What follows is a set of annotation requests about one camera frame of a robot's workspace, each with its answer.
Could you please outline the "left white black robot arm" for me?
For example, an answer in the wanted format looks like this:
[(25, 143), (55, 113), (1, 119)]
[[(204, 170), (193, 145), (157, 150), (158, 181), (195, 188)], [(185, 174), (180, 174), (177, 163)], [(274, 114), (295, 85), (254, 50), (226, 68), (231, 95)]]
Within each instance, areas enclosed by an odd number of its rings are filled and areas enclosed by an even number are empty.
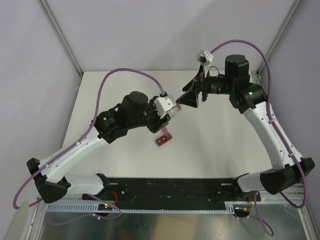
[(76, 176), (69, 174), (70, 169), (98, 149), (126, 136), (131, 129), (146, 127), (157, 133), (168, 125), (176, 106), (171, 95), (148, 99), (145, 94), (133, 91), (115, 107), (101, 112), (79, 139), (46, 159), (30, 159), (26, 165), (42, 200), (50, 204), (78, 194), (88, 199), (92, 196), (107, 199), (111, 184), (104, 174)]

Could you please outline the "clear pill bottle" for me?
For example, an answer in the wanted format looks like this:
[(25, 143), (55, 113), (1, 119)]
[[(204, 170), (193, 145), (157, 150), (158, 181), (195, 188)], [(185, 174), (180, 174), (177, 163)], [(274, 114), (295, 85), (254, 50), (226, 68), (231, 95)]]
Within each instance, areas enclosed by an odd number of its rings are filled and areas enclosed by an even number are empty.
[(180, 104), (176, 103), (175, 106), (171, 110), (171, 117), (173, 118), (178, 112), (182, 110)]

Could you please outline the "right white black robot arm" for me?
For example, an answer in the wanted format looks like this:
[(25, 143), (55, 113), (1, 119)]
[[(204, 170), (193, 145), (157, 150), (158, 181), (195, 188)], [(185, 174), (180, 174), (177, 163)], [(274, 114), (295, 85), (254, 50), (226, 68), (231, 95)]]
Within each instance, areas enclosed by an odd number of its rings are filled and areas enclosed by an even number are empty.
[(213, 55), (201, 51), (197, 56), (200, 67), (196, 76), (183, 87), (184, 94), (178, 103), (197, 108), (209, 94), (228, 95), (231, 105), (252, 125), (271, 162), (271, 169), (246, 173), (235, 178), (231, 187), (232, 197), (243, 200), (251, 191), (267, 191), (275, 195), (302, 181), (315, 167), (312, 158), (304, 158), (297, 151), (267, 104), (263, 87), (250, 80), (249, 62), (244, 55), (233, 54), (225, 58), (223, 74), (210, 75)]

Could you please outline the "red weekly pill organizer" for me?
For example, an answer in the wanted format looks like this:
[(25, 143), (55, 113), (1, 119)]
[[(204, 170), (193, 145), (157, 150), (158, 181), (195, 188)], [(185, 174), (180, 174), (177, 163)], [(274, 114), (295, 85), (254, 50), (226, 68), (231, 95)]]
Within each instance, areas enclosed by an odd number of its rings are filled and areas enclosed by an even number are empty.
[(161, 132), (162, 135), (155, 140), (155, 143), (158, 147), (161, 147), (173, 138), (173, 136), (169, 133), (167, 127), (163, 127), (161, 129)]

